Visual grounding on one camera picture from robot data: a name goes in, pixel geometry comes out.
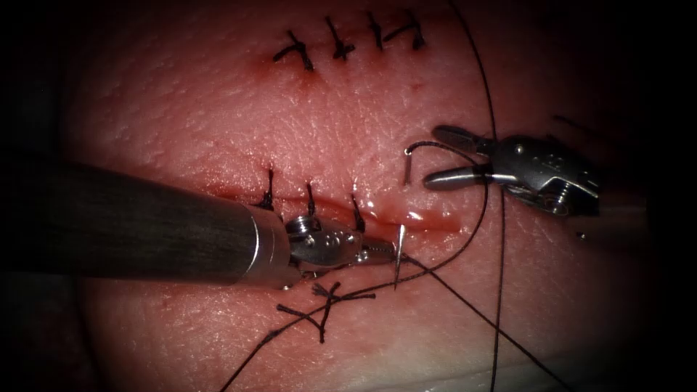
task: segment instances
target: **black suture thread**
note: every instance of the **black suture thread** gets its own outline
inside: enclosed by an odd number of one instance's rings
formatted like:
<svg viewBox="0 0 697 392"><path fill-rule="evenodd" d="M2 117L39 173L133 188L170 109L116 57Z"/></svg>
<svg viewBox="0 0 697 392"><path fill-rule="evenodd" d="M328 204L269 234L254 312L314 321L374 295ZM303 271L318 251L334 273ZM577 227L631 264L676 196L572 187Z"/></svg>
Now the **black suture thread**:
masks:
<svg viewBox="0 0 697 392"><path fill-rule="evenodd" d="M315 319L312 318L311 313L303 313L301 311L296 311L295 309L289 308L286 305L283 305L282 303L279 303L276 305L276 310L282 311L284 313L292 314L293 316L299 317L300 319L306 319L309 321L312 325L314 325L317 328L317 331L319 332L319 342L321 344L324 344L325 342L325 335L326 335L326 325L327 325L327 319L329 317L329 310L331 309L332 305L335 303L339 303L341 301L352 301L352 300L357 300L357 299L375 299L376 296L374 293L371 294L366 294L366 295L343 295L343 296L338 296L335 294L336 290L341 286L341 283L336 282L332 286L332 288L327 291L322 285L319 283L315 283L312 286L312 292L315 295L319 295L322 297L325 297L327 299L326 304L322 307L324 309L325 313L322 316L322 322L317 322Z"/></svg>
<svg viewBox="0 0 697 392"><path fill-rule="evenodd" d="M312 197L312 185L307 184L307 214L314 216L316 210L314 206L314 197Z"/></svg>
<svg viewBox="0 0 697 392"><path fill-rule="evenodd" d="M496 133L496 119L494 116L494 103L492 101L492 93L489 90L489 82L486 79L486 73L484 72L484 63L481 61L481 56L479 55L479 50L477 49L477 45L474 42L474 37L472 36L469 24L467 24L467 20L465 19L465 16L462 15L462 13L455 6L455 4L452 2L452 0L449 0L448 3L450 4L450 7L452 7L453 11L455 12L455 15L457 16L458 20L460 21L462 28L465 30L465 35L467 36L467 38L470 42L470 45L472 47L472 51L474 52L474 56L477 59L477 65L479 66L479 74L481 75L481 79L484 82L484 92L486 93L486 103L489 106L489 120L491 121L491 124L492 124L492 139L494 140L494 143L495 143L498 141L498 138L497 138L497 133ZM494 333L494 358L493 358L493 363L492 363L492 381L489 384L489 390L491 392L494 392L494 386L496 384L496 373L497 373L498 363L499 363L501 298L502 298L502 294L503 294L503 267L505 265L504 261L505 261L505 232L506 232L505 209L506 209L506 205L505 205L505 198L503 197L503 188L500 188L500 197L501 197L501 252L500 252L500 263L499 263L499 284L498 284L497 304L496 304L496 327L495 327L496 332Z"/></svg>
<svg viewBox="0 0 697 392"><path fill-rule="evenodd" d="M450 4L450 7L455 13L455 16L460 21L462 29L465 30L465 35L467 36L467 39L470 41L470 46L472 47L472 51L474 52L474 57L476 57L477 59L477 65L479 66L479 75L481 75L481 80L484 82L486 101L489 103L489 120L492 123L492 139L494 140L494 142L498 142L499 139L496 135L496 121L494 119L494 105L492 104L492 96L491 92L489 91L489 82L486 79L486 73L484 72L484 66L482 65L481 57L479 56L479 50L477 50L477 46L474 44L474 38L472 37L472 33L470 32L470 26L467 24L467 20L465 20L465 17L455 6L455 3L453 3L452 0L448 0L448 4Z"/></svg>
<svg viewBox="0 0 697 392"><path fill-rule="evenodd" d="M346 55L354 51L356 47L353 44L344 45L343 41L339 39L339 35L336 33L332 20L329 17L325 17L325 20L329 25L329 29L332 31L332 37L334 38L334 44L336 46L333 58L336 60L341 57L343 61L346 61Z"/></svg>
<svg viewBox="0 0 697 392"><path fill-rule="evenodd" d="M322 327L319 326L319 322L315 321L312 317L308 316L307 314L301 312L301 311L296 311L295 309L291 309L287 307L286 305L283 305L281 303L276 305L276 310L282 311L288 314L292 314L293 316L297 317L303 317L304 319L307 319L312 325L317 327L317 330L319 331L320 334L322 334Z"/></svg>
<svg viewBox="0 0 697 392"><path fill-rule="evenodd" d="M307 55L307 50L306 46L303 42L298 41L298 39L293 35L292 31L288 31L288 36L290 37L291 40L293 40L293 45L290 45L288 47L285 47L281 49L280 52L274 54L274 62L277 62L278 60L281 60L283 56L286 54L296 51L297 53L300 54L300 57L303 59L303 66L305 67L305 70L308 71L313 71L314 66L312 65L312 61L310 60L310 57Z"/></svg>
<svg viewBox="0 0 697 392"><path fill-rule="evenodd" d="M274 171L271 169L269 169L269 190L264 192L264 196L261 197L261 202L254 206L263 208L264 210L274 210Z"/></svg>
<svg viewBox="0 0 697 392"><path fill-rule="evenodd" d="M333 301L334 301L334 300L337 300L337 301L352 301L352 300L356 300L356 299L366 299L366 298L375 299L375 298L376 298L374 293L364 294L364 295L351 295L351 294L347 294L347 295L343 295L343 296L339 297L338 295L330 294L330 293L327 291L327 289L325 289L324 287L322 287L322 286L319 285L319 284L315 284L315 286L313 286L313 288L312 288L312 293L315 294L315 295L318 295L318 296L320 296L320 297L331 298Z"/></svg>
<svg viewBox="0 0 697 392"><path fill-rule="evenodd" d="M365 233L365 221L361 216L361 211L358 209L358 203L356 203L356 196L351 193L351 201L354 203L354 218L356 219L356 230Z"/></svg>
<svg viewBox="0 0 697 392"><path fill-rule="evenodd" d="M368 28L372 30L372 34L375 36L375 45L380 51L383 51L383 28L375 21L370 11L368 11L368 20L370 20Z"/></svg>
<svg viewBox="0 0 697 392"><path fill-rule="evenodd" d="M492 363L492 383L489 386L489 391L494 392L494 384L496 383L496 373L499 364L499 336L501 335L501 301L503 297L503 266L505 264L505 249L506 249L506 206L505 198L503 197L503 188L501 188L501 253L499 259L499 287L496 301L496 331L494 332L494 358Z"/></svg>
<svg viewBox="0 0 697 392"><path fill-rule="evenodd" d="M341 286L341 283L334 282L332 288L329 289L329 295L327 295L327 307L325 308L325 314L322 316L322 322L319 323L319 326L321 327L321 330L319 330L320 343L325 342L325 325L327 325L327 319L329 318L329 310L331 310L332 308L332 297L334 296L334 293L336 293L336 289L338 289L339 286Z"/></svg>
<svg viewBox="0 0 697 392"><path fill-rule="evenodd" d="M464 158L468 159L472 164L476 164L472 158L469 158L468 156L463 155L463 154L462 154L462 156L464 156ZM489 204L489 187L483 187L483 189L484 189L484 201L482 202L481 212L480 212L479 217L478 217L478 219L477 219L477 222L476 222L476 224L475 224L475 226L474 226L474 229L472 230L472 234L468 237L467 241L465 241L465 244L462 245L462 247L460 247L460 249L458 249L454 254L452 254L450 257L446 258L446 259L445 259L444 261L442 261L441 263L438 263L438 264L436 264L435 266L433 266L433 267L431 267L431 268L429 268L429 269L427 269L427 270L424 270L424 271L422 271L422 272L419 272L419 273L417 273L417 274L413 274L413 275L410 275L410 276L408 276L408 277L401 278L401 279L399 279L399 280L397 281L397 283L408 282L408 281L410 281L410 280L413 280L413 279L417 279L417 278L419 278L419 277L422 277L422 276L428 274L428 273L431 272L431 271L435 271L435 270L437 270L437 269L440 269L440 268L442 268L443 266L446 266L447 264L449 264L450 262L452 262L453 260L455 260L460 254L462 254L462 252L465 251L465 249L466 249L466 248L472 243L472 241L474 240L474 237L476 236L476 234L479 232L479 229L481 228L481 222L484 220L484 214L486 213L486 207L487 207L487 205ZM386 288L386 287L393 287L394 284L395 284L394 280L393 280L393 279L390 279L389 282L382 283L382 284L380 284L380 285L375 285L375 286L372 286L372 287L363 288L363 289L361 289L361 290L356 290L356 291L353 291L353 292L348 293L348 294L346 294L346 295L343 295L342 297L339 297L339 298L336 298L336 299L332 299L330 305L332 305L332 304L334 304L334 303L337 303L337 302L339 302L339 301L347 301L347 300L354 299L354 298L355 298L355 299L359 299L359 297L361 297L361 298L375 298L375 294L370 294L370 295L367 295L367 296L363 296L363 294L368 293L368 292L371 292L371 291L380 290L380 289L383 289L383 288ZM318 312L324 310L326 307L327 307L326 304L325 304L324 306L320 306L319 308L317 308L317 309L315 309L315 310L312 310L312 311L307 312L307 313L305 314L305 316L298 317L297 319L293 320L292 322L287 323L286 325L284 325L283 327L279 328L278 330L273 331L273 332L274 332L274 336L272 336L272 337L269 337L269 335L267 335L267 336L266 336L266 337L265 337L265 338L264 338L264 339L263 339L250 353L249 353L249 355L247 355L247 358L245 358L245 360L242 362L242 364L235 370L235 373L233 373L232 376L230 376L230 378L228 379L228 381L225 382L225 384L223 385L223 387L220 389L220 392L225 392L225 390L235 381L235 379L236 379L236 378L240 375L240 373L245 369L245 367L246 367L247 364L252 360L252 358L259 352L259 350L260 350L263 346L265 346L268 342L270 342L270 341L272 340L272 338L277 337L277 336L280 335L282 332L286 331L288 328L291 328L293 325L298 324L298 323L301 322L302 320L307 319L307 318L309 318L310 316L312 316L313 314L318 313Z"/></svg>
<svg viewBox="0 0 697 392"><path fill-rule="evenodd" d="M429 268L424 266L421 262L416 260L415 258L410 258L410 257L405 257L403 258L404 261L407 263L411 263L416 265L417 267L423 269L424 271L428 271ZM484 313L482 313L479 309L477 309L470 301L467 301L464 297L462 297L455 289L450 287L438 274L436 274L434 271L430 271L428 273L431 275L435 280L437 280L443 287L445 287L451 294L453 294L458 300L460 300L462 303L464 303L468 308L472 309L472 311L479 316L480 319L484 320L485 323L487 323L490 327L496 328L496 324L490 320L488 317L484 316ZM555 381L557 381L560 385L562 385L567 391L574 392L574 389L567 383L564 382L559 376L557 376L552 370L550 370L548 367L546 367L533 353L528 351L523 345L518 343L515 339L513 339L510 335L508 335L505 331L499 329L499 333L501 336L503 336L506 340L508 340L511 344L513 344L518 350L521 351L525 356L527 356L534 364L536 364L542 371L547 373L550 377L552 377Z"/></svg>
<svg viewBox="0 0 697 392"><path fill-rule="evenodd" d="M400 33L403 33L410 29L414 29L415 34L414 40L412 41L412 49L419 50L419 48L426 44L426 41L423 39L423 34L421 33L421 24L416 20L416 17L414 17L414 14L412 14L410 10L407 9L406 12L407 16L409 17L409 23L407 23L404 26L401 26L392 33L386 35L385 38L383 38L383 41L390 41L394 37L398 36Z"/></svg>

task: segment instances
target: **skin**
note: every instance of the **skin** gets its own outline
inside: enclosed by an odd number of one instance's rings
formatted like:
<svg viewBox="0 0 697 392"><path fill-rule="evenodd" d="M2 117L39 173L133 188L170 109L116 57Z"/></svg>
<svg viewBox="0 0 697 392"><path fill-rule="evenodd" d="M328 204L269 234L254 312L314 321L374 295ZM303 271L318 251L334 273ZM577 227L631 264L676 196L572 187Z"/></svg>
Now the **skin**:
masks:
<svg viewBox="0 0 697 392"><path fill-rule="evenodd" d="M407 7L422 25L425 47L412 50L408 32L380 52L364 11L385 35L408 21ZM582 19L545 22L543 11L514 4L459 7L484 62L499 138L553 134L599 164L621 160L602 141L551 119L564 115L622 139L629 124L616 119L640 107L618 87L626 86L617 72L623 59L594 53L588 42L600 37L574 30ZM344 43L356 46L345 62L332 58L327 15ZM307 45L314 72L303 69L295 52L272 61L292 44L288 29ZM434 126L492 135L476 58L447 3L139 8L107 24L103 37L73 65L63 140L71 158L247 203L261 199L272 169L274 206L285 220L306 211L311 183L318 214L352 224L353 192L368 234L392 240L405 224L404 251L426 265L452 254L472 232L481 188L428 192L418 183L427 173L462 165L460 159L418 150L413 185L401 185L403 149L430 139ZM491 188L471 246L439 270L492 320L501 252L498 189ZM565 381L581 384L643 325L646 271L629 256L576 241L559 219L504 199L501 328ZM404 266L402 276L417 271ZM318 282L327 288L341 282L340 295L388 282L392 274L390 266L356 267ZM311 285L279 292L89 279L81 294L98 363L115 389L212 391L268 331L294 319L276 311L278 303L309 311L324 302ZM288 330L228 391L489 389L494 330L469 308L430 277L376 294L333 308L324 344L308 322ZM497 390L558 386L505 339L498 361Z"/></svg>

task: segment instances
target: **surgical needle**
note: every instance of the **surgical needle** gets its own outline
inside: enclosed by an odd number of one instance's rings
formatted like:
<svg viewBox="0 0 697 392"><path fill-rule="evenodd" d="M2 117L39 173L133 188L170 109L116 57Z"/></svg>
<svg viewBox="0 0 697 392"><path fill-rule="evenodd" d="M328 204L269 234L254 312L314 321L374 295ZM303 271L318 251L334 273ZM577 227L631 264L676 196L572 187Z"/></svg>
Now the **surgical needle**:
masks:
<svg viewBox="0 0 697 392"><path fill-rule="evenodd" d="M394 266L394 289L397 290L397 280L399 279L399 263L402 261L402 244L404 243L404 232L406 228L403 224L399 225L399 234L397 235L396 262Z"/></svg>

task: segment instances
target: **curved needle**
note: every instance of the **curved needle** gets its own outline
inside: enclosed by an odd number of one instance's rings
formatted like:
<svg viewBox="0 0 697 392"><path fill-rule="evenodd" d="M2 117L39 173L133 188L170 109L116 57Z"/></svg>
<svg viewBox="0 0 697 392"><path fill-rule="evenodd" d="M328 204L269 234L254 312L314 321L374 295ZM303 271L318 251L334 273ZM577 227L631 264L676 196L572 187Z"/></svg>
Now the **curved needle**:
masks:
<svg viewBox="0 0 697 392"><path fill-rule="evenodd" d="M402 244L404 244L404 233L407 228L403 224L399 225L399 233L397 234L397 249L395 252L396 261L394 264L394 289L397 290L397 280L399 279L399 263L402 260Z"/></svg>

